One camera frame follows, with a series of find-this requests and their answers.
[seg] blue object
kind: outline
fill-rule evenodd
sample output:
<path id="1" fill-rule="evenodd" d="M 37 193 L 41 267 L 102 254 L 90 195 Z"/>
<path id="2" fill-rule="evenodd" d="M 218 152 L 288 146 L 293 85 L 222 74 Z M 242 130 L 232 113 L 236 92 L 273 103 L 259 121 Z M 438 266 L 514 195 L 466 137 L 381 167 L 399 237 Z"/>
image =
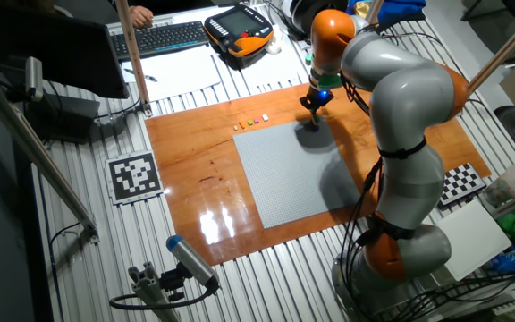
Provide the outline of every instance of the blue object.
<path id="1" fill-rule="evenodd" d="M 168 238 L 168 241 L 166 241 L 166 248 L 168 249 L 168 251 L 172 252 L 174 247 L 176 247 L 176 245 L 178 245 L 178 243 L 183 240 L 184 239 L 180 235 L 172 236 L 172 237 Z"/>
<path id="2" fill-rule="evenodd" d="M 348 14 L 355 14 L 354 4 L 366 2 L 362 0 L 349 0 L 345 11 Z M 401 21 L 402 18 L 417 13 L 426 5 L 425 0 L 384 0 L 381 11 L 376 16 L 381 26 L 390 26 Z"/>
<path id="3" fill-rule="evenodd" d="M 500 273 L 515 273 L 515 250 L 501 253 L 490 259 L 485 268 Z"/>

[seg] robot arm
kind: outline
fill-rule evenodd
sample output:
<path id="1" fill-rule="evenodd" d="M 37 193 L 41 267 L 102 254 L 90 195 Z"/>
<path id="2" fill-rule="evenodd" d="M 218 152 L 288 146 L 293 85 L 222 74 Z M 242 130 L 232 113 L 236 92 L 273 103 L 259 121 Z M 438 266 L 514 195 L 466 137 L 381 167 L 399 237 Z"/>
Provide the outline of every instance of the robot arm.
<path id="1" fill-rule="evenodd" d="M 338 72 L 353 86 L 373 92 L 370 118 L 383 158 L 384 182 L 369 223 L 380 233 L 361 256 L 340 258 L 353 267 L 351 276 L 346 276 L 353 291 L 362 294 L 368 311 L 375 312 L 371 302 L 393 296 L 389 291 L 395 286 L 435 271 L 451 256 L 446 235 L 436 226 L 421 224 L 440 199 L 444 179 L 443 161 L 426 144 L 424 131 L 449 121 L 464 107 L 468 84 L 455 71 L 407 52 L 373 31 L 359 32 L 359 20 L 335 10 L 316 16 L 306 97 L 314 102 L 316 91 L 330 88 L 324 87 L 326 78 Z M 315 114 L 318 107 L 312 107 L 308 108 Z M 333 268 L 338 275 L 343 274 L 341 266 Z M 333 282 L 342 299 L 355 296 L 339 288 L 342 280 Z"/>

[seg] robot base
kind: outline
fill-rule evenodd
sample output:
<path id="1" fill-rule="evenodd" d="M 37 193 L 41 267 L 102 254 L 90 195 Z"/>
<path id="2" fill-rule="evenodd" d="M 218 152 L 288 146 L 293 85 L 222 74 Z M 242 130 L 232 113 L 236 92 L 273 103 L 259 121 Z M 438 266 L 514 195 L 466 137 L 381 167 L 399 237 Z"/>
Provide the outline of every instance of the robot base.
<path id="1" fill-rule="evenodd" d="M 342 279 L 340 255 L 337 255 L 337 258 L 335 258 L 333 262 L 331 277 L 336 293 L 336 300 L 342 305 L 352 321 L 367 321 L 362 312 L 370 317 L 375 317 L 386 309 L 409 301 L 414 296 L 409 289 L 408 283 L 397 284 L 392 288 L 384 290 L 364 288 L 362 295 L 360 295 L 356 281 L 354 280 L 355 275 L 353 275 L 353 300 Z"/>

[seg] white paper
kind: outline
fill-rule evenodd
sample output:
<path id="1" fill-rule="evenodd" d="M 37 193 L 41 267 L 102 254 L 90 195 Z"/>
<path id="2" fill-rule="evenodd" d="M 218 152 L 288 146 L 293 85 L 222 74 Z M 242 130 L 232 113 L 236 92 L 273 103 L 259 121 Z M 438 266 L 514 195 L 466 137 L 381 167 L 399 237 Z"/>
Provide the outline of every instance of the white paper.
<path id="1" fill-rule="evenodd" d="M 151 102 L 205 89 L 220 83 L 220 75 L 212 60 L 211 48 L 194 47 L 176 53 L 141 59 L 142 71 L 157 81 L 146 80 Z M 121 64 L 126 82 L 135 82 L 131 62 Z"/>
<path id="2" fill-rule="evenodd" d="M 295 53 L 287 35 L 282 35 L 282 42 L 282 51 L 279 54 L 265 54 L 252 65 L 242 66 L 241 73 L 250 89 L 278 81 L 291 80 L 294 84 L 299 83 L 295 70 Z"/>

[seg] gray baseplate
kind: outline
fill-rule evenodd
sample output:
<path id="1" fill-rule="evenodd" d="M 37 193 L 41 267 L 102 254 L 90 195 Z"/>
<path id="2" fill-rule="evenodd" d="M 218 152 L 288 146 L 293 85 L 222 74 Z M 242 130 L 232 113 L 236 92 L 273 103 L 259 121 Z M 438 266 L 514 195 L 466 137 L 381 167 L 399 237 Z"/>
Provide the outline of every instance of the gray baseplate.
<path id="1" fill-rule="evenodd" d="M 359 198 L 329 127 L 319 125 L 318 132 L 293 122 L 233 136 L 264 228 Z"/>

